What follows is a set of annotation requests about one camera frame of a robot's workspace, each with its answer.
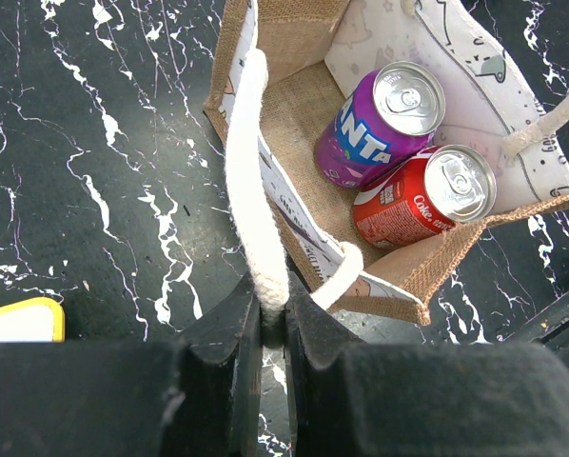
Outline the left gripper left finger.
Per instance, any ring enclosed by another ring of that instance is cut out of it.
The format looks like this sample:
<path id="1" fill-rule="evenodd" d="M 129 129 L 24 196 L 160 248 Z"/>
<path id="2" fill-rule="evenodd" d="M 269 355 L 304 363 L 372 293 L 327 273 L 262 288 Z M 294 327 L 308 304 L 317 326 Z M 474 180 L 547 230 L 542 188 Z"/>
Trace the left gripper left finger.
<path id="1" fill-rule="evenodd" d="M 0 456 L 252 456 L 261 365 L 249 276 L 167 341 L 0 344 Z"/>

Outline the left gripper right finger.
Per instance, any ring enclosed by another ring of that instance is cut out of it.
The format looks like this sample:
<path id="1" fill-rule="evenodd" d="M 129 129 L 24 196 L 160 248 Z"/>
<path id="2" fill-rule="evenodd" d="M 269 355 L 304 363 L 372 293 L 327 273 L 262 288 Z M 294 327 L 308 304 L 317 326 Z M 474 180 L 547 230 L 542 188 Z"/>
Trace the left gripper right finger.
<path id="1" fill-rule="evenodd" d="M 569 369 L 547 348 L 369 344 L 289 278 L 297 456 L 569 456 Z"/>

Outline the brown canvas tote bag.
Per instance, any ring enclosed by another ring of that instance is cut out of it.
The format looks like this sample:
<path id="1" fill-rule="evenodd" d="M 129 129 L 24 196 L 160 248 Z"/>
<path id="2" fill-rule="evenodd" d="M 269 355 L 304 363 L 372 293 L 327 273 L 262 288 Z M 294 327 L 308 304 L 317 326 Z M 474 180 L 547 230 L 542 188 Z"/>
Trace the brown canvas tote bag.
<path id="1" fill-rule="evenodd" d="M 292 257 L 318 307 L 426 326 L 485 230 L 569 209 L 569 93 L 460 1 L 229 1 L 205 111 L 271 323 Z"/>

